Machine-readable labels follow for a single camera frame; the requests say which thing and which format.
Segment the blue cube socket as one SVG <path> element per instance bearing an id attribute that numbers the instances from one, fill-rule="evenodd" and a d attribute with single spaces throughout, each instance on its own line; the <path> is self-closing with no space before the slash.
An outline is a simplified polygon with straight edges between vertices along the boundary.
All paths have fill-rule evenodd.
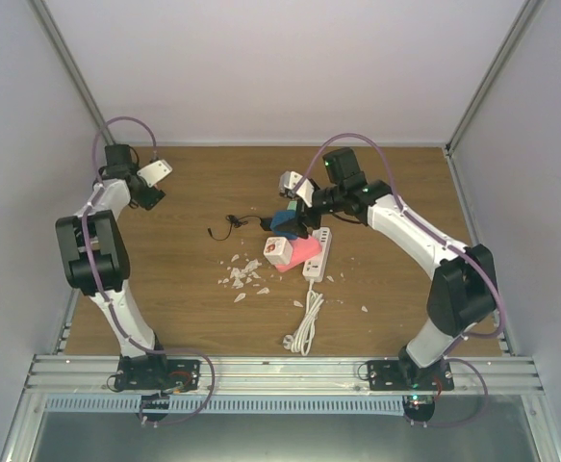
<path id="1" fill-rule="evenodd" d="M 281 210 L 274 214 L 271 231 L 275 236 L 284 237 L 290 241 L 304 238 L 307 233 L 297 220 L 296 210 Z"/>

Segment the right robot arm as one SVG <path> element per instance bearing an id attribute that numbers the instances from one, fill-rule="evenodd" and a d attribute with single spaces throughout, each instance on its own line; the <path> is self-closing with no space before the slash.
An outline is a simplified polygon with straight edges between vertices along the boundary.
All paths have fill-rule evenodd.
<path id="1" fill-rule="evenodd" d="M 295 171 L 279 179 L 280 195 L 296 202 L 293 218 L 281 230 L 305 237 L 320 227 L 322 216 L 343 212 L 381 233 L 425 272 L 431 281 L 420 332 L 398 354 L 398 378 L 418 390 L 464 334 L 493 313 L 496 271 L 491 251 L 469 247 L 423 220 L 382 180 L 368 181 L 354 151 L 340 148 L 323 156 L 330 186 L 319 187 Z"/>

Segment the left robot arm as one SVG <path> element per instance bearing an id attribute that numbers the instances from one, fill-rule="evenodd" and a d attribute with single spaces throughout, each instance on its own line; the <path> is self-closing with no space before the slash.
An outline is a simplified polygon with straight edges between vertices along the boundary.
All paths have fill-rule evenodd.
<path id="1" fill-rule="evenodd" d="M 140 165 L 128 144 L 104 148 L 106 164 L 88 201 L 75 214 L 55 223 L 65 278 L 71 288 L 102 311 L 113 330 L 120 355 L 140 358 L 137 377 L 150 389 L 167 384 L 169 363 L 158 356 L 163 347 L 145 322 L 132 294 L 130 258 L 117 220 L 126 208 L 152 210 L 166 196 L 158 183 L 172 172 L 164 160 Z"/>

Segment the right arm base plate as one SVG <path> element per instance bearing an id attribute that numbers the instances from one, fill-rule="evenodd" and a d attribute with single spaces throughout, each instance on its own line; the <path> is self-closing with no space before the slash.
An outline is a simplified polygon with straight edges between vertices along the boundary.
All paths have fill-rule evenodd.
<path id="1" fill-rule="evenodd" d="M 357 368 L 357 376 L 371 391 L 453 391 L 450 366 L 439 360 L 427 368 L 414 368 L 396 358 L 370 359 Z"/>

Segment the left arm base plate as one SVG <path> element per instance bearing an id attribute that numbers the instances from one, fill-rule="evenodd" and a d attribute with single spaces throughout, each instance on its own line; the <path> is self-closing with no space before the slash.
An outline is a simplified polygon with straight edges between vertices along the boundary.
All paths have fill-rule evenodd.
<path id="1" fill-rule="evenodd" d="M 113 392 L 161 391 L 183 393 L 198 388 L 201 362 L 167 359 L 161 355 L 121 357 L 106 386 Z"/>

